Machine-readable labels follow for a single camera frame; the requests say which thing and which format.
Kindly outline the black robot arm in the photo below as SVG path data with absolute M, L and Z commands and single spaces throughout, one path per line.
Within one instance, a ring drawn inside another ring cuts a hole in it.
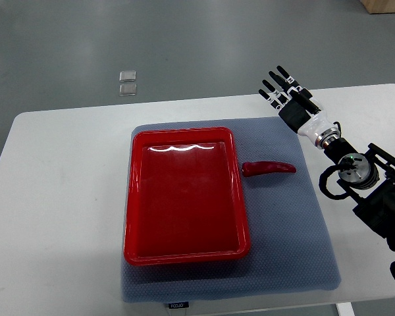
M 339 122 L 330 122 L 323 106 L 285 69 L 277 66 L 259 90 L 297 135 L 306 137 L 333 162 L 319 177 L 320 191 L 332 200 L 352 198 L 353 212 L 395 251 L 395 157 L 375 144 L 358 152 Z

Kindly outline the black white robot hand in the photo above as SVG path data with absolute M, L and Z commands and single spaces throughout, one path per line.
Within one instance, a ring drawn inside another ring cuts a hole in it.
M 259 95 L 279 111 L 279 117 L 293 132 L 307 137 L 313 145 L 329 145 L 339 139 L 340 130 L 329 120 L 327 112 L 308 98 L 302 90 L 290 88 L 288 91 L 288 84 L 298 86 L 298 82 L 280 65 L 276 69 L 282 77 L 273 71 L 269 71 L 269 76 L 290 96 L 290 100 L 267 80 L 262 80 L 262 83 L 274 96 L 262 89 L 258 90 Z

